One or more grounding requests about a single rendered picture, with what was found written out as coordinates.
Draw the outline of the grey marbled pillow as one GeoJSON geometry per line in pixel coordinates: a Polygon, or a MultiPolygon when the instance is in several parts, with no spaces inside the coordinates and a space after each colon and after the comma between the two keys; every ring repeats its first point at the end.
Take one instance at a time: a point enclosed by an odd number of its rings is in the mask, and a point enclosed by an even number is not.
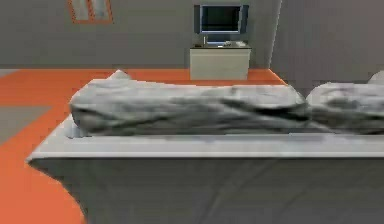
{"type": "Polygon", "coordinates": [[[305,99],[285,85],[94,79],[69,107],[74,123],[93,136],[284,134],[310,120],[305,99]]]}
{"type": "Polygon", "coordinates": [[[384,135],[384,85],[325,83],[306,97],[311,124],[338,134],[384,135]]]}

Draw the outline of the white cabinet with dark top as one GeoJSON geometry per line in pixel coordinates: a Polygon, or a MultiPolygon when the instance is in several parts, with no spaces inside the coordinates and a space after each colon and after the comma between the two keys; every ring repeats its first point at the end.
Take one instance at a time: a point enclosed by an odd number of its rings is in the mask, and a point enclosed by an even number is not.
{"type": "Polygon", "coordinates": [[[190,49],[192,80],[246,80],[250,66],[249,47],[190,49]]]}

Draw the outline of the grey bed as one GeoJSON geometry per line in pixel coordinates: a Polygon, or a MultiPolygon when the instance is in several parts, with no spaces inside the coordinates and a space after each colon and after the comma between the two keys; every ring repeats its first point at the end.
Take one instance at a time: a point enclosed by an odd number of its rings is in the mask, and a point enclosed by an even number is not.
{"type": "Polygon", "coordinates": [[[384,135],[93,136],[71,110],[29,156],[87,224],[384,224],[384,135]]]}

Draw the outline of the black television set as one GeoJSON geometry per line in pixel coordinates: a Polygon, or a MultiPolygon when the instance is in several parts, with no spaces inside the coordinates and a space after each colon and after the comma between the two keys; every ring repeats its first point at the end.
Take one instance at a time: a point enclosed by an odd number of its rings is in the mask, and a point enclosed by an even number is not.
{"type": "Polygon", "coordinates": [[[202,4],[193,6],[194,33],[225,42],[225,37],[247,32],[249,6],[246,4],[202,4]]]}

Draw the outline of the orange framed window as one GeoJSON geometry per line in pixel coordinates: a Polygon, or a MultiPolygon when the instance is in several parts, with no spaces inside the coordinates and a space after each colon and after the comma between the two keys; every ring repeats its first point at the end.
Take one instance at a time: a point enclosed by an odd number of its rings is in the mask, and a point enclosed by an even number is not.
{"type": "Polygon", "coordinates": [[[74,24],[112,24],[110,0],[67,0],[74,24]]]}

